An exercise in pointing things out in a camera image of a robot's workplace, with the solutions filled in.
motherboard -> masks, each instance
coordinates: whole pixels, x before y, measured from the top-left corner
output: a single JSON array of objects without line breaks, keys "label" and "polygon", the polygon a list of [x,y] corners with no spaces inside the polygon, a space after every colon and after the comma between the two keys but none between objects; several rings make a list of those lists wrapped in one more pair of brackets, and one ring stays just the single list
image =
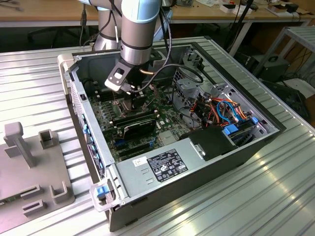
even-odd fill
[{"label": "motherboard", "polygon": [[89,98],[108,147],[118,162],[174,143],[192,130],[174,110],[171,88],[157,89],[156,84],[150,88],[142,108],[132,111],[124,109],[124,99],[114,93],[112,100],[107,100],[107,96],[104,101],[100,93]]}]

aluminum workbench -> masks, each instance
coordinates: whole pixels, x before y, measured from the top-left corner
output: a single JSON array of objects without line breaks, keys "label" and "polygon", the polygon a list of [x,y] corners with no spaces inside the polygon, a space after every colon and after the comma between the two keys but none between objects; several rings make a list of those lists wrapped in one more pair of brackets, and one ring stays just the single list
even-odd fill
[{"label": "aluminum workbench", "polygon": [[[214,41],[198,37],[177,42],[192,40],[287,130],[243,166],[110,233],[105,214],[94,210],[88,193],[92,181],[67,109],[57,66],[57,55],[90,48],[0,54],[0,132],[4,123],[12,121],[22,123],[24,137],[47,128],[57,131],[76,197],[73,204],[4,236],[315,235],[315,130]],[[221,81],[211,67],[205,71],[215,81]]]}]

robotic arm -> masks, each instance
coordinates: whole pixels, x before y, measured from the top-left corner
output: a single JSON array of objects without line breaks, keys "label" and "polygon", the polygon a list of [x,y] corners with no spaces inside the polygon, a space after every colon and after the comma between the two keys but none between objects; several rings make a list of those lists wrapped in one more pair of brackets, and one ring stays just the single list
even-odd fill
[{"label": "robotic arm", "polygon": [[95,50],[117,49],[121,40],[121,59],[105,85],[115,92],[126,92],[125,106],[132,109],[135,98],[130,91],[141,87],[147,75],[161,0],[80,0],[97,6],[99,30],[107,24],[95,42]]}]

blue latch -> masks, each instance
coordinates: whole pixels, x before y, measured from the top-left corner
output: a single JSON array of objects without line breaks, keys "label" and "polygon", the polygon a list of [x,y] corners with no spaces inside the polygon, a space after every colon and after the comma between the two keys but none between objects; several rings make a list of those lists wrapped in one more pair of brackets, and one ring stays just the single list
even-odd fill
[{"label": "blue latch", "polygon": [[258,119],[256,117],[253,117],[252,118],[252,121],[254,122],[254,124],[257,124],[258,123]]},{"label": "blue latch", "polygon": [[97,190],[97,198],[100,201],[105,199],[106,194],[108,194],[110,192],[107,185],[98,187],[96,190]]},{"label": "blue latch", "polygon": [[236,131],[238,131],[238,128],[234,124],[230,124],[230,125],[227,125],[226,127],[224,127],[224,132],[227,135],[230,135],[231,133],[234,133]]}]

desk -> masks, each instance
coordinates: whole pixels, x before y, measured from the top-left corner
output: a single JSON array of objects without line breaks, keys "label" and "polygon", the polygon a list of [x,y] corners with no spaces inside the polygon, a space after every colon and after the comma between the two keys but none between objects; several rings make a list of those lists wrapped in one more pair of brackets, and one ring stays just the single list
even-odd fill
[{"label": "desk", "polygon": [[[19,0],[24,12],[0,7],[0,27],[50,27],[79,26],[82,3],[77,0]],[[256,22],[303,22],[307,26],[315,16],[303,15],[278,17],[265,9],[266,5],[258,5],[259,9],[244,19],[244,26],[236,38],[230,55],[235,55],[252,23]],[[226,14],[214,5],[208,7],[194,2],[193,7],[175,6],[173,24],[188,23],[233,23],[235,14]],[[87,6],[87,25],[98,25],[98,12],[92,6]]]},{"label": "desk", "polygon": [[[266,235],[269,232],[315,235],[315,130],[214,41],[199,37],[176,39],[174,43],[192,41],[213,56],[287,130],[241,167],[110,233],[105,214],[94,210],[90,198],[92,181],[66,106],[57,65],[58,55],[91,48],[0,54],[0,133],[3,124],[10,122],[6,121],[8,114],[14,114],[15,120],[22,123],[26,137],[43,129],[56,131],[76,197],[71,205],[1,236]],[[222,82],[213,68],[206,66],[204,70],[217,83]]]},{"label": "desk", "polygon": [[[298,16],[281,16],[278,17],[266,10],[267,5],[258,4],[259,9],[248,14],[244,18],[244,25],[236,38],[231,50],[230,55],[235,55],[237,49],[241,45],[245,35],[250,29],[252,23],[258,22],[303,22],[302,26],[307,26],[309,22],[315,18],[311,15]],[[225,13],[220,10],[218,5],[208,7],[199,2],[194,2],[192,7],[174,6],[172,24],[188,24],[188,23],[233,23],[235,14]]]},{"label": "desk", "polygon": [[[23,12],[0,7],[0,27],[79,26],[83,5],[77,0],[18,0]],[[98,12],[86,7],[87,25],[98,25]]]}]

